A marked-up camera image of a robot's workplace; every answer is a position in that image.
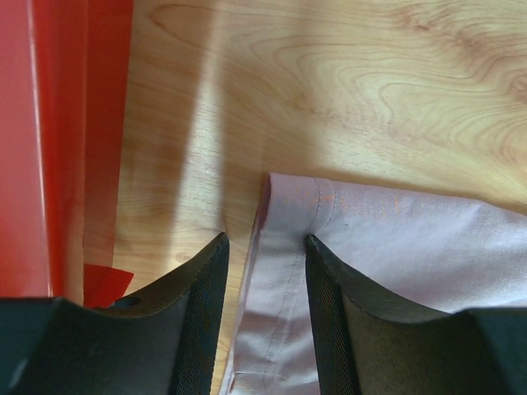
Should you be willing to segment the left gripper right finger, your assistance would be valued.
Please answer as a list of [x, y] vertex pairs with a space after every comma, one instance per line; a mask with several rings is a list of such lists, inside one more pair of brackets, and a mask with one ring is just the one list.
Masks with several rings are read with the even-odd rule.
[[313, 235], [305, 275], [323, 394], [525, 393], [525, 309], [428, 308], [348, 266]]

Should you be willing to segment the pink printed t shirt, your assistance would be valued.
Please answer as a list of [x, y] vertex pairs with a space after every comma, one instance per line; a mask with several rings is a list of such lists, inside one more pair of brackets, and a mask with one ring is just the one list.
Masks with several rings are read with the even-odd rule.
[[319, 392], [308, 234], [433, 309], [526, 304], [524, 215], [463, 197], [274, 173], [254, 221], [221, 393]]

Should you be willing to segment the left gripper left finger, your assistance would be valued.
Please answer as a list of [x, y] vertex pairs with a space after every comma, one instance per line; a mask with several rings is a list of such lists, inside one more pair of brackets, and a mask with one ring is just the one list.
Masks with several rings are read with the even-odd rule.
[[209, 393], [229, 252], [228, 237], [219, 234], [108, 308], [2, 299], [2, 393]]

